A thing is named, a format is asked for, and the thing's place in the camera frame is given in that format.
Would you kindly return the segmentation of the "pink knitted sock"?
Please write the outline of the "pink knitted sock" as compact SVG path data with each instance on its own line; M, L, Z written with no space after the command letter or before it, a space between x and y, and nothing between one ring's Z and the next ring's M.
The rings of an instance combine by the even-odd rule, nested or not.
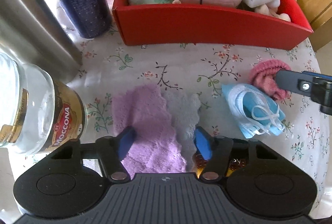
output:
M261 61L249 72L249 84L258 88L273 100L284 100L289 93L280 89L275 82L276 74L280 70L291 71L292 69L287 63L279 59Z

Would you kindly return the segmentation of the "purple fluffy cloth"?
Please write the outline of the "purple fluffy cloth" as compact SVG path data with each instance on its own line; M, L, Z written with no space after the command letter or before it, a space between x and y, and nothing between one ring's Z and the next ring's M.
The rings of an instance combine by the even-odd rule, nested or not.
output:
M137 136L122 160L130 177L137 173L181 173L186 160L181 155L167 101L155 84L136 86L112 98L113 133L131 126Z

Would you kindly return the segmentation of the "grey fluffy cloth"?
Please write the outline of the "grey fluffy cloth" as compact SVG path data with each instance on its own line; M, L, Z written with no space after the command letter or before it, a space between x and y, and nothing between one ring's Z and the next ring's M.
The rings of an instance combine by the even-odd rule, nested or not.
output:
M181 145L181 156L186 161L186 172L194 170L193 156L196 153L194 132L199 123L201 102L197 94L164 92L167 101L167 111L172 117L172 126L176 131L177 142Z

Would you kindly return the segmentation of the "beige teddy bear plush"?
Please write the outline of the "beige teddy bear plush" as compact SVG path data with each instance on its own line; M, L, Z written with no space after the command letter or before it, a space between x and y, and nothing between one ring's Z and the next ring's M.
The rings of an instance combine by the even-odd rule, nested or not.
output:
M254 12L290 22L291 19L287 13L281 13L281 14L277 13L279 6L280 6L280 0L273 0L267 4L256 7L254 9Z

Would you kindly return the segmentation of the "glass Moccona coffee jar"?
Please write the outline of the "glass Moccona coffee jar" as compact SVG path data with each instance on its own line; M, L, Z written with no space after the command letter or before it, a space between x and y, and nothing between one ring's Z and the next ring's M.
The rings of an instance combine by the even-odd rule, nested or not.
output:
M85 107L63 82L32 64L1 54L1 147L49 152L83 134Z

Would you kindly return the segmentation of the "floral tablecloth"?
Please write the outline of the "floral tablecloth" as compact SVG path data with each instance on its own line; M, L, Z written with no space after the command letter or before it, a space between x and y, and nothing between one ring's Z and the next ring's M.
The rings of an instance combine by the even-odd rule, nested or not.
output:
M230 44L154 44L126 46L116 27L93 40L82 39L58 0L45 0L62 28L79 48L83 64L70 83L89 114L85 142L112 134L111 101L114 96L141 84L156 84L166 93L197 94L200 125L212 135L242 133L227 114L224 84L247 82L256 64L279 59L294 71L319 72L309 40L289 51ZM316 204L325 190L329 161L329 119L309 98L291 94L280 103L285 113L284 131L262 135L262 142L309 174L317 186Z

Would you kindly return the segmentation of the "red cardboard box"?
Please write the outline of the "red cardboard box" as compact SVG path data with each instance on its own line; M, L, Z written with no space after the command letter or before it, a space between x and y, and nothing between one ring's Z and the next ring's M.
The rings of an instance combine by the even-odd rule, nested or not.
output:
M163 43L216 43L291 50L313 30L295 0L280 0L290 22L251 11L213 5L131 6L114 0L112 13L128 46Z

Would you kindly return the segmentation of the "stainless steel thermos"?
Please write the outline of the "stainless steel thermos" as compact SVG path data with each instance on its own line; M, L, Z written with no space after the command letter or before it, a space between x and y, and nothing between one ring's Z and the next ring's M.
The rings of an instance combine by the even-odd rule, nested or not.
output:
M81 53L44 0L1 0L1 50L64 83L82 65Z

